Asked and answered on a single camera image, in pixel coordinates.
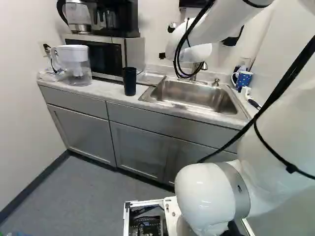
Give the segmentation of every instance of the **baseboard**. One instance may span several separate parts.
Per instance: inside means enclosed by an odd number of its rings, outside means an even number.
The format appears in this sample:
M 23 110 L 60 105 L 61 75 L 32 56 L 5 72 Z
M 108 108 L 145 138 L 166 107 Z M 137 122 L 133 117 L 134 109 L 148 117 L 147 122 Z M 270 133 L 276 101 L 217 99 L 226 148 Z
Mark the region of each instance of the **baseboard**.
M 50 164 L 39 176 L 37 176 L 22 192 L 19 193 L 2 211 L 0 211 L 0 225 L 12 214 L 19 205 L 65 160 L 69 158 L 66 150 L 52 164 Z

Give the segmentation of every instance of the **floor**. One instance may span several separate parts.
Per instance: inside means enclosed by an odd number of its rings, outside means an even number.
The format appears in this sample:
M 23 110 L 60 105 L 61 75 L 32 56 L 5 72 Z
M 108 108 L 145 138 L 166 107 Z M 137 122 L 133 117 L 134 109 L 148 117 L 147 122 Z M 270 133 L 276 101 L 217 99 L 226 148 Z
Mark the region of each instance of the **floor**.
M 122 236 L 125 201 L 171 192 L 69 157 L 3 223 L 32 236 Z

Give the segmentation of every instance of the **black tumbler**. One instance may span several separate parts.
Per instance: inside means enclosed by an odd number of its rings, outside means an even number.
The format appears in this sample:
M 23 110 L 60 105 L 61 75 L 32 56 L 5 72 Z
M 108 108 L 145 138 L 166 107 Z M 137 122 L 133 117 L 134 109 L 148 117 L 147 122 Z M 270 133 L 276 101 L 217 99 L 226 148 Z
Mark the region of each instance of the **black tumbler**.
M 136 94 L 137 85 L 137 69 L 134 67 L 123 68 L 123 79 L 126 96 L 134 96 Z

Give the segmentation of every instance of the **wall outlet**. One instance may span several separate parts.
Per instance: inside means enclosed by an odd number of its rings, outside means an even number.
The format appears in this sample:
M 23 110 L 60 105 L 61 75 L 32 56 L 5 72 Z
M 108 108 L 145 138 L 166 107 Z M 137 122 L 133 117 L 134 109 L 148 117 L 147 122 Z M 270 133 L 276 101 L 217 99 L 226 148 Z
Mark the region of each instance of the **wall outlet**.
M 247 68 L 250 68 L 250 66 L 251 66 L 251 60 L 252 60 L 251 58 L 243 58 L 243 57 L 241 57 L 241 58 L 240 58 L 240 62 L 239 62 L 238 65 L 241 65 L 241 63 L 244 62 L 245 65 L 246 65 L 246 67 L 247 67 Z
M 52 43 L 48 41 L 38 41 L 37 43 L 38 43 L 40 53 L 42 54 L 42 56 L 47 57 L 47 53 L 45 52 L 45 49 L 44 49 L 44 44 L 48 44 L 49 46 L 52 47 Z

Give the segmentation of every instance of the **stainless steel sink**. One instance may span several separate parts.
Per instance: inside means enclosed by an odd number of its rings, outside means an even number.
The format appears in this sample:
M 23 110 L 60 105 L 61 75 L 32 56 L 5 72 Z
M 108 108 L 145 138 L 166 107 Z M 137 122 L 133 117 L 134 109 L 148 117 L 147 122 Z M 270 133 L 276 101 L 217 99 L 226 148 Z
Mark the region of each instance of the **stainless steel sink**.
M 139 100 L 191 112 L 216 113 L 248 120 L 231 88 L 223 84 L 216 87 L 211 83 L 205 85 L 166 77 L 157 87 L 145 91 Z

